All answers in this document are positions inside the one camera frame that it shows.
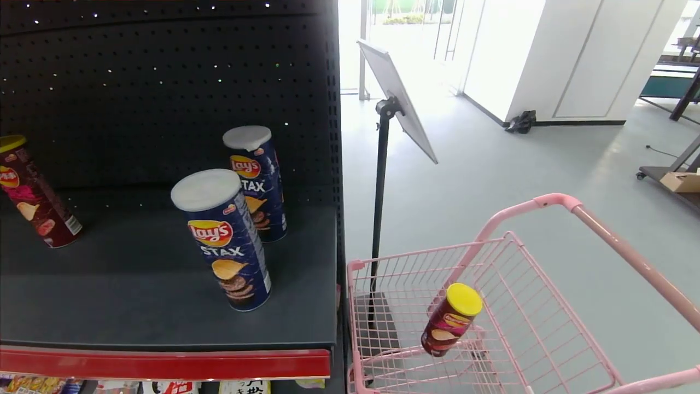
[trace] yellow plastic lid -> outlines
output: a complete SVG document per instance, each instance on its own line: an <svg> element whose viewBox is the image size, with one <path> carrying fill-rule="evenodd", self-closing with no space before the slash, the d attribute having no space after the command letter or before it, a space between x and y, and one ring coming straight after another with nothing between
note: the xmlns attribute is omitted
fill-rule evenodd
<svg viewBox="0 0 700 394"><path fill-rule="evenodd" d="M24 135L7 135L0 137L0 154L27 142Z"/></svg>
<svg viewBox="0 0 700 394"><path fill-rule="evenodd" d="M447 302L464 316L476 316L484 307L479 293L463 283L452 283L447 288Z"/></svg>

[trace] lay's stax can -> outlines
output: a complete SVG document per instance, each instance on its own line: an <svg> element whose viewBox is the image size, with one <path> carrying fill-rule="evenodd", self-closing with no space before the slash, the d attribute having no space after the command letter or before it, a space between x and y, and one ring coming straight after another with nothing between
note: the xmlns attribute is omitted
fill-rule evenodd
<svg viewBox="0 0 700 394"><path fill-rule="evenodd" d="M263 245L235 172L213 169L184 177L170 198L211 266L229 304L252 311L270 297Z"/></svg>
<svg viewBox="0 0 700 394"><path fill-rule="evenodd" d="M223 135L231 148L231 167L241 177L243 194L253 223L263 242L274 242L287 234L282 178L272 133L264 126L232 128Z"/></svg>

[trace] red chip can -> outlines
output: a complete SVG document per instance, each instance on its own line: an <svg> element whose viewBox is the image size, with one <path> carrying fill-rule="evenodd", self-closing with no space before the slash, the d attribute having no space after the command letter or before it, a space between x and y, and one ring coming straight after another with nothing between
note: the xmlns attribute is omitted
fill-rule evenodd
<svg viewBox="0 0 700 394"><path fill-rule="evenodd" d="M463 283L452 283L445 298L430 315L421 345L433 357L442 357L457 343L481 312L484 302L479 293Z"/></svg>
<svg viewBox="0 0 700 394"><path fill-rule="evenodd" d="M83 226L36 169L26 143L21 135L0 137L0 186L46 245L68 245Z"/></svg>

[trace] lay's logo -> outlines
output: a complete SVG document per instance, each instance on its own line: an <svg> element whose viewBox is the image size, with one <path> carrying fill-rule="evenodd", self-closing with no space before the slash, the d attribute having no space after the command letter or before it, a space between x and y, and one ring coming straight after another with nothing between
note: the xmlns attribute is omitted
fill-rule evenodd
<svg viewBox="0 0 700 394"><path fill-rule="evenodd" d="M253 179L260 174L260 163L245 156L231 156L231 166L243 178Z"/></svg>
<svg viewBox="0 0 700 394"><path fill-rule="evenodd" d="M211 247L224 247L231 242L233 236L233 228L228 222L190 220L187 226L196 240Z"/></svg>
<svg viewBox="0 0 700 394"><path fill-rule="evenodd" d="M20 177L12 168L0 165L0 185L15 188L20 185Z"/></svg>
<svg viewBox="0 0 700 394"><path fill-rule="evenodd" d="M454 313L446 313L442 318L452 327L465 327L471 321L463 316L455 315Z"/></svg>

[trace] pink shopping basket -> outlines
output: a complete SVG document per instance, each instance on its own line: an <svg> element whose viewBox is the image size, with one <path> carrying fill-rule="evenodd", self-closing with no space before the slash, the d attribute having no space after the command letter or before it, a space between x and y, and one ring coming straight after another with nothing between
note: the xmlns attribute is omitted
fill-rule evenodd
<svg viewBox="0 0 700 394"><path fill-rule="evenodd" d="M353 365L348 392L650 393L700 381L700 365L625 384L600 346L505 219L563 205L639 272L700 332L700 311L574 197L547 194L494 215L472 243L356 260L348 269ZM484 310L446 356L420 344L428 317L452 283L474 287Z"/></svg>

